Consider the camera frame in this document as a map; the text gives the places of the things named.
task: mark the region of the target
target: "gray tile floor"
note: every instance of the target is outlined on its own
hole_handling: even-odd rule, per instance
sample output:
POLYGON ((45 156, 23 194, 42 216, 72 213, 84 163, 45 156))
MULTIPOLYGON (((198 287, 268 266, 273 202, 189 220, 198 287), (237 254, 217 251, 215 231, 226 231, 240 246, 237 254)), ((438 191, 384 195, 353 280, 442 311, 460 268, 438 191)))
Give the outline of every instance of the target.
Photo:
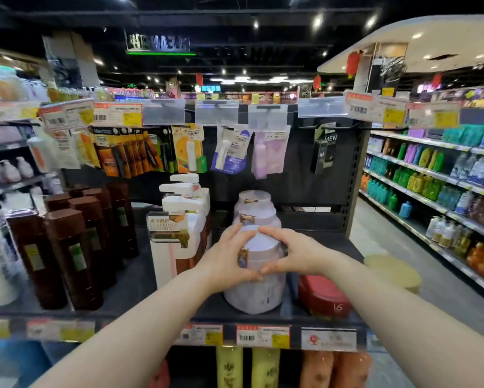
MULTIPOLYGON (((364 255, 390 254, 405 261, 421 276, 420 296, 484 336, 484 299, 412 236, 357 199, 350 240, 364 255)), ((413 385, 389 354, 374 354, 367 388, 407 388, 413 385)))

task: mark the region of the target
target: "brown bottle cap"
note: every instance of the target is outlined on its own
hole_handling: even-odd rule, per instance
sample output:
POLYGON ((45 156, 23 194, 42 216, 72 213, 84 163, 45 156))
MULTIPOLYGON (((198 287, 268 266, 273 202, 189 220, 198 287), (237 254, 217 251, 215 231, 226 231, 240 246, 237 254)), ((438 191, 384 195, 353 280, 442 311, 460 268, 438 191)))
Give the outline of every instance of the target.
POLYGON ((47 213, 45 222, 48 234, 56 240, 79 235, 86 229, 82 212, 71 208, 47 213))
POLYGON ((129 199, 129 185, 125 182, 109 182, 107 187, 112 200, 129 199))
POLYGON ((91 188, 86 189, 84 196, 93 196, 98 199, 102 209, 111 208, 111 197, 109 195, 109 190, 105 188, 91 188))
POLYGON ((7 215, 12 234, 17 238, 30 238, 45 235, 46 231, 42 218, 32 210, 22 209, 7 215))
POLYGON ((72 198, 81 198, 85 189, 89 189, 89 187, 78 183, 73 188, 68 189, 68 193, 72 198))
POLYGON ((68 202, 70 203, 70 208, 82 211, 84 220, 103 218, 100 202, 93 196, 84 196, 81 198, 71 199, 68 202))
POLYGON ((68 203, 68 200, 70 199, 71 196, 67 193, 51 195, 44 199, 44 205, 48 212, 57 211, 58 209, 70 208, 70 203, 68 203))

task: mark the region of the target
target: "hand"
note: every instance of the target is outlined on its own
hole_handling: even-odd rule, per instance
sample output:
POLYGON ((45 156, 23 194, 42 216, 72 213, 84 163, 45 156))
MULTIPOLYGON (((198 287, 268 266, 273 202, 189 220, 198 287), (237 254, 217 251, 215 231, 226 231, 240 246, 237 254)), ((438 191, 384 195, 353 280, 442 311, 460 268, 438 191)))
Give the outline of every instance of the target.
POLYGON ((194 268, 206 276, 211 293, 224 291, 248 280, 263 280, 259 272, 238 265, 240 249, 257 233, 244 231, 238 234, 241 228, 242 223, 237 223, 224 230, 219 242, 204 254, 194 268))
POLYGON ((271 226, 259 227, 258 231, 282 241, 289 248, 287 257, 266 264, 261 269, 264 275, 275 272, 298 272, 304 275, 324 275, 329 271, 330 262, 340 257, 339 252, 326 248, 313 238, 296 233, 290 228, 271 226))

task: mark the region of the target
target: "red lantern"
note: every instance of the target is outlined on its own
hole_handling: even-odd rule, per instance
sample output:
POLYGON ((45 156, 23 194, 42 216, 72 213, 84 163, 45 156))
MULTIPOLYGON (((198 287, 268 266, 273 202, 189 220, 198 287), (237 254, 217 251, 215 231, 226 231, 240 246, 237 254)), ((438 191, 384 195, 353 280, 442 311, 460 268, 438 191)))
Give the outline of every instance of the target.
POLYGON ((349 78, 352 78, 357 73, 360 59, 361 53, 358 51, 353 51, 348 55, 348 59, 346 60, 346 74, 349 78))
POLYGON ((433 90, 438 89, 438 86, 440 85, 440 83, 441 83, 441 73, 437 73, 433 77, 433 90))
POLYGON ((314 87, 314 90, 319 90, 321 87, 321 76, 317 75, 314 78, 314 82, 312 83, 312 86, 314 87))
POLYGON ((197 81, 197 84, 199 84, 200 86, 203 85, 203 75, 201 73, 196 73, 195 81, 197 81))

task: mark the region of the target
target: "black ceiling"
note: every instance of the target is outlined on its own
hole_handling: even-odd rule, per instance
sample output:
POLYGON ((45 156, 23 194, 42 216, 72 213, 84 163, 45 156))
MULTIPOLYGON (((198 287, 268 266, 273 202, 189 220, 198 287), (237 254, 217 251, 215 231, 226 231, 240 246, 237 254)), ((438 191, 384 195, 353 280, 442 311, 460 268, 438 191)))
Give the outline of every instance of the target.
MULTIPOLYGON (((41 35, 71 29, 105 62, 98 67, 104 84, 150 83, 148 74, 157 75, 162 83, 179 70, 183 89, 190 90, 196 72, 202 72, 208 83, 208 77, 219 77, 222 68, 231 78, 243 69, 258 79, 280 73, 312 78, 321 63, 368 34, 365 22, 374 14, 379 19, 372 30, 428 14, 484 13, 484 4, 478 4, 460 5, 455 0, 0 0, 0 48, 44 57, 41 35), (313 31, 312 20, 320 13, 323 23, 313 31), (253 28, 255 20, 258 29, 253 28), (124 29, 188 37, 196 56, 126 55, 124 29)), ((484 84, 484 69, 456 71, 452 76, 456 74, 463 84, 484 84)), ((410 89, 413 79, 420 77, 407 75, 402 88, 410 89)), ((353 84, 343 74, 325 75, 323 81, 336 83, 336 89, 353 84)), ((265 88, 276 86, 258 86, 265 88)))

